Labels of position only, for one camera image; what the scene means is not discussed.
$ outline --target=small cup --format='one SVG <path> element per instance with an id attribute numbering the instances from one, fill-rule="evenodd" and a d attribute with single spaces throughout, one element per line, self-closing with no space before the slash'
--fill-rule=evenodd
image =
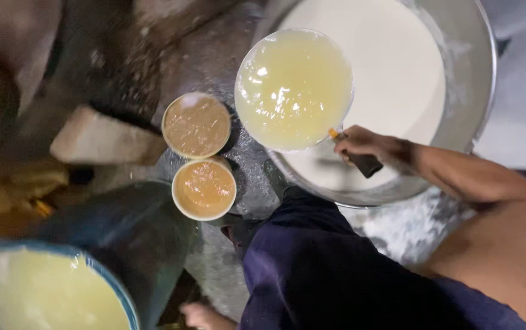
<path id="1" fill-rule="evenodd" d="M 218 107 L 224 109 L 224 117 L 225 117 L 224 118 L 224 124 L 228 125 L 228 130 L 226 130 L 226 131 L 224 131 L 222 133 L 222 134 L 225 134 L 224 138 L 220 139 L 219 143 L 217 145 L 215 145 L 212 148 L 212 150 L 209 150 L 207 153 L 204 153 L 204 154 L 193 154 L 193 153 L 184 152 L 184 151 L 180 150 L 179 146 L 176 146 L 176 144 L 174 142 L 172 142 L 167 137 L 167 130 L 166 130 L 166 127 L 167 127 L 167 114 L 171 111 L 171 109 L 172 109 L 172 107 L 174 105 L 178 104 L 179 102 L 182 102 L 182 100 L 184 98 L 188 98 L 190 100 L 191 100 L 191 98 L 193 98 L 194 101 L 197 101 L 199 99 L 208 99 L 209 101 L 212 101 L 213 103 L 215 103 L 215 106 L 218 106 Z M 228 113 L 228 110 L 226 109 L 224 104 L 221 101 L 219 101 L 217 98 L 215 98 L 214 96 L 212 96 L 210 94 L 200 93 L 200 92 L 186 93 L 186 94 L 183 94 L 182 96 L 178 97 L 175 101 L 171 102 L 171 104 L 165 110 L 165 113 L 163 114 L 163 119 L 161 120 L 161 132 L 163 133 L 163 138 L 165 139 L 165 142 L 167 142 L 167 145 L 171 148 L 171 150 L 173 150 L 178 155 L 180 155 L 182 157 L 185 157 L 185 158 L 189 158 L 189 159 L 206 159 L 206 158 L 209 158 L 209 157 L 217 154 L 227 144 L 228 139 L 230 138 L 230 132 L 231 132 L 230 114 Z"/>
<path id="2" fill-rule="evenodd" d="M 180 192 L 177 191 L 177 184 L 178 184 L 178 180 L 180 177 L 179 174 L 183 170 L 185 170 L 187 167 L 191 166 L 192 164 L 203 163 L 203 162 L 209 162 L 209 163 L 216 164 L 220 166 L 224 171 L 226 171 L 232 178 L 232 186 L 234 188 L 234 193 L 232 195 L 232 199 L 230 200 L 228 206 L 225 207 L 224 210 L 221 211 L 220 213 L 209 215 L 209 216 L 197 215 L 197 214 L 194 214 L 192 211 L 188 210 L 185 206 L 182 205 L 180 198 L 179 198 Z M 171 183 L 171 195 L 173 196 L 173 202 L 176 204 L 179 211 L 182 212 L 186 217 L 197 220 L 197 221 L 211 221 L 211 220 L 215 220 L 215 219 L 222 217 L 224 214 L 226 214 L 230 210 L 230 208 L 234 204 L 235 199 L 237 198 L 237 182 L 234 176 L 232 175 L 230 164 L 222 156 L 214 156 L 214 157 L 210 157 L 209 159 L 192 160 L 192 161 L 187 162 L 184 166 L 182 166 L 177 171 L 176 176 L 173 178 L 173 182 Z"/>

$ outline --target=bare skin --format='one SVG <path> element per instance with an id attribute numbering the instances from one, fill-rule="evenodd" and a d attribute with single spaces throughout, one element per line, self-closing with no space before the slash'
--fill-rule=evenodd
<path id="1" fill-rule="evenodd" d="M 509 305 L 526 321 L 526 178 L 491 161 L 359 126 L 345 134 L 335 146 L 344 161 L 347 153 L 374 154 L 481 210 L 440 244 L 424 268 Z"/>
<path id="2" fill-rule="evenodd" d="M 217 312 L 214 308 L 195 302 L 180 308 L 186 316 L 186 325 L 204 330 L 234 330 L 237 323 Z"/>

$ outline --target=blue bowl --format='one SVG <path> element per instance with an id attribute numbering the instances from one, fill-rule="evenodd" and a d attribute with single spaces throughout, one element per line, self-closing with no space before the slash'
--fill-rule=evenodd
<path id="1" fill-rule="evenodd" d="M 128 324 L 131 330 L 140 330 L 139 316 L 130 294 L 124 288 L 124 285 L 98 260 L 94 259 L 84 251 L 69 246 L 59 244 L 49 244 L 41 241 L 0 241 L 0 252 L 17 251 L 26 249 L 28 251 L 46 252 L 50 254 L 62 255 L 75 258 L 83 255 L 86 259 L 86 265 L 94 269 L 110 285 L 114 293 L 120 300 L 128 318 Z"/>

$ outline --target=wooden handle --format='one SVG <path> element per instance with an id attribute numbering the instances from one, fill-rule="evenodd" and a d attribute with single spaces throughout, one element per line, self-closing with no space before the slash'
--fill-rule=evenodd
<path id="1" fill-rule="evenodd" d="M 372 154 L 349 154 L 349 159 L 355 163 L 366 178 L 372 177 L 379 170 L 383 169 L 383 164 Z"/>

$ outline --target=liquid surface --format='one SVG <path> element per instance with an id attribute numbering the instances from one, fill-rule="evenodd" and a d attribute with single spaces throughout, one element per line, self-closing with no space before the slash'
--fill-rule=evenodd
<path id="1" fill-rule="evenodd" d="M 442 57 L 428 28 L 396 0 L 304 0 L 280 28 L 316 29 L 331 36 L 351 60 L 355 100 L 345 128 L 430 144 L 443 115 Z M 385 167 L 370 179 L 343 164 L 332 141 L 285 160 L 310 182 L 334 191 L 360 191 L 399 176 Z"/>
<path id="2" fill-rule="evenodd" d="M 279 31 L 260 41 L 237 75 L 237 112 L 267 148 L 295 151 L 328 136 L 352 100 L 353 72 L 338 45 L 309 30 Z"/>
<path id="3" fill-rule="evenodd" d="M 129 330 L 122 304 L 84 257 L 0 253 L 0 330 Z"/>
<path id="4" fill-rule="evenodd" d="M 199 217 L 224 212 L 235 197 L 235 181 L 220 165 L 201 161 L 181 169 L 176 190 L 180 205 Z"/>
<path id="5" fill-rule="evenodd" d="M 228 140 L 230 115 L 220 101 L 208 94 L 185 94 L 167 109 L 163 133 L 182 156 L 210 156 Z"/>

